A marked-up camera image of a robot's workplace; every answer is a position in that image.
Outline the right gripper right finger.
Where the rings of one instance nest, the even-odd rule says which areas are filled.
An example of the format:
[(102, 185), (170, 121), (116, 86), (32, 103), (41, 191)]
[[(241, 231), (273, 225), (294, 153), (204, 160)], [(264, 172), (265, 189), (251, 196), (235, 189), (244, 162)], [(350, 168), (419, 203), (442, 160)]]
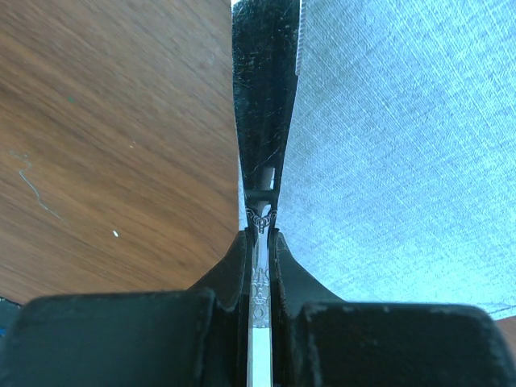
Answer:
[(346, 302), (294, 258), (269, 255), (276, 386), (512, 386), (497, 324), (455, 304)]

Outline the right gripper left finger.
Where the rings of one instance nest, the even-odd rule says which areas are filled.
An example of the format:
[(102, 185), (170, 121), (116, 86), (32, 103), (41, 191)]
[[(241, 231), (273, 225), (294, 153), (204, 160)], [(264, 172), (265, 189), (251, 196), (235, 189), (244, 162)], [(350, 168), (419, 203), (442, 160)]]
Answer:
[(243, 386), (248, 242), (186, 290), (28, 302), (1, 346), (4, 386)]

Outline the grey cloth napkin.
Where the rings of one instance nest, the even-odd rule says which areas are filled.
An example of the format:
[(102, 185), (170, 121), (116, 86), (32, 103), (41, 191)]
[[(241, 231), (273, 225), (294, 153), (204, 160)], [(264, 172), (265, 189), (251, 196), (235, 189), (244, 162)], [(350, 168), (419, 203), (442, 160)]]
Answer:
[(311, 1), (277, 224), (350, 302), (515, 313), (515, 4)]

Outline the silver table knife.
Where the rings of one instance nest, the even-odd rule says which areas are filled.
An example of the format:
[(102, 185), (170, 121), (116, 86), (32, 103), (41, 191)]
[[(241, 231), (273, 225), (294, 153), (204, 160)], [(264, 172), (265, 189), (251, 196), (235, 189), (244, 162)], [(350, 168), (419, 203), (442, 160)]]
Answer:
[(271, 254), (306, 2), (233, 1), (231, 23), (235, 129), (249, 242), (246, 384), (272, 386)]

